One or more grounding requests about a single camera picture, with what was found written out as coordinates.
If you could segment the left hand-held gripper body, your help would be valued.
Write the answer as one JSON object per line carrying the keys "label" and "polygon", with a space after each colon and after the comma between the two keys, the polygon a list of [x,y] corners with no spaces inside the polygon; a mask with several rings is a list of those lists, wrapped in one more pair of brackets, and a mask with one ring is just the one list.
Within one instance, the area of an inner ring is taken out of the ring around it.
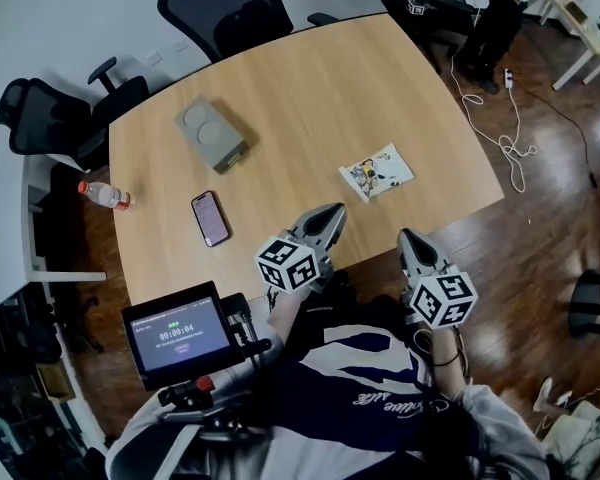
{"label": "left hand-held gripper body", "polygon": [[336,242],[336,225],[315,229],[296,222],[270,236],[253,259],[263,282],[287,294],[310,289],[321,292],[334,275],[329,250]]}

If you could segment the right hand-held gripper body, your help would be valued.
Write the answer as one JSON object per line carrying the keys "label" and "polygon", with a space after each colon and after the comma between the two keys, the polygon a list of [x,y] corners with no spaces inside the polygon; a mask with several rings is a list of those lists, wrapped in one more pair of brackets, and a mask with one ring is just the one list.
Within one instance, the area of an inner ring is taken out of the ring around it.
{"label": "right hand-held gripper body", "polygon": [[402,268],[407,285],[401,303],[413,322],[428,328],[459,326],[473,310],[478,293],[466,272],[447,261],[440,268]]}

